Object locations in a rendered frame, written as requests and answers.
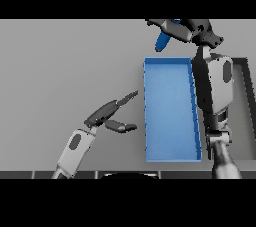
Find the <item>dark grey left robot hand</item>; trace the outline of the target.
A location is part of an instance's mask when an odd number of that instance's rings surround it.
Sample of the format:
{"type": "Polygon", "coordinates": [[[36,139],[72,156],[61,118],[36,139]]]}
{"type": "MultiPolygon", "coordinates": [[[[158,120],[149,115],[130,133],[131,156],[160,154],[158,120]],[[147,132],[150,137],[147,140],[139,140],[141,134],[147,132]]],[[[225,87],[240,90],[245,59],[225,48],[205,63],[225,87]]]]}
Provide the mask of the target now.
{"type": "Polygon", "coordinates": [[[92,113],[85,121],[84,124],[88,128],[92,127],[100,127],[101,125],[105,125],[105,127],[109,130],[112,130],[117,133],[126,133],[129,131],[133,131],[137,129],[135,124],[125,124],[122,122],[118,122],[115,120],[111,120],[111,117],[129,100],[133,99],[138,95],[138,91],[134,91],[126,95],[121,100],[112,100],[99,109],[97,109],[94,113],[92,113]]]}

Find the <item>blue pipe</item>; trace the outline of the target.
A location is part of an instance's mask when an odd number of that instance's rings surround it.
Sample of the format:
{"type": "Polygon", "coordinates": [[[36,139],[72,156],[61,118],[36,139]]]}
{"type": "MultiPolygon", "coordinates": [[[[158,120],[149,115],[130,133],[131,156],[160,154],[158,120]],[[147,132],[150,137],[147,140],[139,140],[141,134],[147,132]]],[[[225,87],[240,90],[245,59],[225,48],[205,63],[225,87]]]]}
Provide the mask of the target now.
{"type": "Polygon", "coordinates": [[[173,31],[170,28],[170,25],[178,25],[181,22],[181,19],[169,19],[164,20],[162,23],[159,23],[160,34],[156,40],[155,50],[157,52],[161,52],[165,49],[168,44],[170,38],[173,36],[173,31]]]}

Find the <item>dark grey bin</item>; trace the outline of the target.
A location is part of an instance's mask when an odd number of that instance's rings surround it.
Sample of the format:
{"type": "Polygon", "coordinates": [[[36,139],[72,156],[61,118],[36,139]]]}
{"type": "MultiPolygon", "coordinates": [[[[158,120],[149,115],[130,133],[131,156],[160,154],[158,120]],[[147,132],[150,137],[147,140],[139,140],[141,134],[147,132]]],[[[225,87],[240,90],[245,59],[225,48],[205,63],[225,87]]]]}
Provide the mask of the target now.
{"type": "Polygon", "coordinates": [[[248,60],[233,58],[234,102],[231,105],[235,160],[256,160],[256,101],[250,77],[248,60]]]}

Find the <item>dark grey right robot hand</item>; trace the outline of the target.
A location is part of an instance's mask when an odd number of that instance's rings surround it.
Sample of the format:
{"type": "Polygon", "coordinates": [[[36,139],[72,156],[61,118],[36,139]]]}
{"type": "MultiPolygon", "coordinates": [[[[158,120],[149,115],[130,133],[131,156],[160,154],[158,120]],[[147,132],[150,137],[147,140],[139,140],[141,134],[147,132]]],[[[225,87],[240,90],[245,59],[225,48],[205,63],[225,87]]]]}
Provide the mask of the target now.
{"type": "Polygon", "coordinates": [[[149,26],[155,25],[165,35],[184,43],[194,43],[197,46],[218,47],[224,38],[214,33],[209,19],[146,19],[149,26]]]}

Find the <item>blue bin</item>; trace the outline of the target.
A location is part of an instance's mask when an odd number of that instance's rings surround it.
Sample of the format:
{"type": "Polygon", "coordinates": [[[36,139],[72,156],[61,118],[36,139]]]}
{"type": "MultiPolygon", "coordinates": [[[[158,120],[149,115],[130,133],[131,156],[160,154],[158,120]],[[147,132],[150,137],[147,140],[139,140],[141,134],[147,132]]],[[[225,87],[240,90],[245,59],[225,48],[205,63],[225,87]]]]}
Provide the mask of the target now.
{"type": "Polygon", "coordinates": [[[202,149],[190,57],[145,57],[146,161],[200,162],[202,149]]]}

